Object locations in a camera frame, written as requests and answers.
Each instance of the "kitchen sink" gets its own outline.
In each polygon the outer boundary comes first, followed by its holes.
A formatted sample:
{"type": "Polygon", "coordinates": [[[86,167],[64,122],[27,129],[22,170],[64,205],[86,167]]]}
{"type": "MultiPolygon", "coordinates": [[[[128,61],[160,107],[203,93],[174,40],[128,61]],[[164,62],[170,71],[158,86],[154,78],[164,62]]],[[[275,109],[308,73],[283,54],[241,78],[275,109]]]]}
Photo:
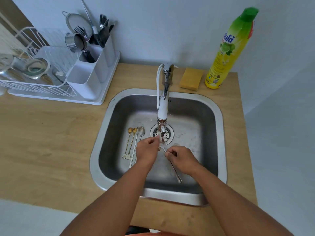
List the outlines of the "kitchen sink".
{"type": "MultiPolygon", "coordinates": [[[[130,159],[122,158],[129,127],[143,126],[145,134],[142,139],[157,132],[156,102],[155,90],[128,89],[117,94],[109,103],[90,159],[92,178],[100,188],[108,189],[129,169],[130,159]]],[[[198,94],[170,92],[165,137],[166,148],[186,146],[205,168],[226,183],[223,118],[219,107],[212,100],[198,94]]],[[[164,152],[159,151],[146,178],[142,196],[188,205],[206,205],[207,200],[198,183],[189,175],[176,170],[182,183],[178,183],[164,152]]]]}

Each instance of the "yellow sponge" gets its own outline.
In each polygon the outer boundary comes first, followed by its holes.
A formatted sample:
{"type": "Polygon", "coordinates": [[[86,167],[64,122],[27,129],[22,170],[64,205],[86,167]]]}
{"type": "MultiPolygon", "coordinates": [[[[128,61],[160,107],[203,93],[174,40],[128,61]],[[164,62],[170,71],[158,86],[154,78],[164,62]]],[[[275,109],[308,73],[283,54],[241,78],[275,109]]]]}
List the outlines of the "yellow sponge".
{"type": "Polygon", "coordinates": [[[197,91],[202,75],[203,70],[186,68],[185,73],[179,83],[179,86],[184,89],[197,91]]]}

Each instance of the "faucet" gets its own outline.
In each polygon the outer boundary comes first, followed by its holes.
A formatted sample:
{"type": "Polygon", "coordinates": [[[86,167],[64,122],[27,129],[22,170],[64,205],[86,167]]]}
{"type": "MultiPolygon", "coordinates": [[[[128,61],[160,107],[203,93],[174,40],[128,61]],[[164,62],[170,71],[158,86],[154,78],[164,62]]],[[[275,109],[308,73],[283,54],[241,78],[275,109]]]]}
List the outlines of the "faucet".
{"type": "Polygon", "coordinates": [[[173,71],[174,65],[170,63],[161,64],[157,72],[157,107],[158,107],[158,130],[161,132],[163,137],[166,133],[165,124],[167,120],[167,108],[168,108],[168,96],[169,87],[173,84],[173,71]],[[164,86],[164,91],[160,97],[159,91],[159,80],[160,72],[163,69],[164,78],[162,79],[162,85],[164,86]]]}

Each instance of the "sink rim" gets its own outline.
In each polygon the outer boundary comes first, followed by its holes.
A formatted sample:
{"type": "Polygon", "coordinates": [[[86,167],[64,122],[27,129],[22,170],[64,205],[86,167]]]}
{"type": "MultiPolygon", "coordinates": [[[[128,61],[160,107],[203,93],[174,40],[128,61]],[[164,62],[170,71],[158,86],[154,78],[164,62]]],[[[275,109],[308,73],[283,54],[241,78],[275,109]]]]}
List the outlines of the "sink rim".
{"type": "MultiPolygon", "coordinates": [[[[116,181],[107,178],[101,171],[99,166],[99,155],[100,150],[103,145],[103,141],[105,138],[105,134],[107,132],[107,128],[112,117],[114,108],[116,104],[129,95],[151,95],[156,96],[156,90],[150,89],[127,89],[123,90],[117,95],[113,97],[113,99],[109,102],[108,108],[106,110],[104,119],[102,121],[102,125],[100,127],[99,133],[97,135],[95,144],[93,146],[93,150],[90,157],[90,173],[94,182],[103,190],[109,189],[116,181]]],[[[183,99],[191,99],[204,103],[207,105],[215,116],[215,126],[216,126],[216,137],[217,137],[217,159],[218,159],[218,178],[226,183],[227,181],[227,166],[226,166],[226,153],[225,153],[225,139],[224,139],[224,128],[223,128],[223,116],[222,112],[219,109],[218,105],[213,102],[211,99],[199,95],[199,94],[190,94],[190,93],[180,93],[180,92],[170,92],[170,98],[183,98],[183,99]]],[[[166,201],[178,202],[182,204],[188,205],[207,205],[207,200],[203,193],[193,194],[193,193],[184,193],[184,192],[174,192],[168,190],[160,190],[153,188],[144,188],[143,197],[161,199],[166,201]]]]}

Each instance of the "dish soap bottle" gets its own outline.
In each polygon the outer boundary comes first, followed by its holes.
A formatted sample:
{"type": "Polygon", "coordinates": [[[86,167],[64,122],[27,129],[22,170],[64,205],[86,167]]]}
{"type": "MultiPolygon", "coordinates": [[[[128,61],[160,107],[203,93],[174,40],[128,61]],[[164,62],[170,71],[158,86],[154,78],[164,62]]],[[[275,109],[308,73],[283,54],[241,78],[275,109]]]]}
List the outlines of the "dish soap bottle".
{"type": "Polygon", "coordinates": [[[255,7],[245,8],[226,31],[220,44],[212,67],[205,79],[205,84],[211,89],[217,89],[226,78],[234,62],[244,49],[253,34],[254,19],[258,13],[255,7]]]}

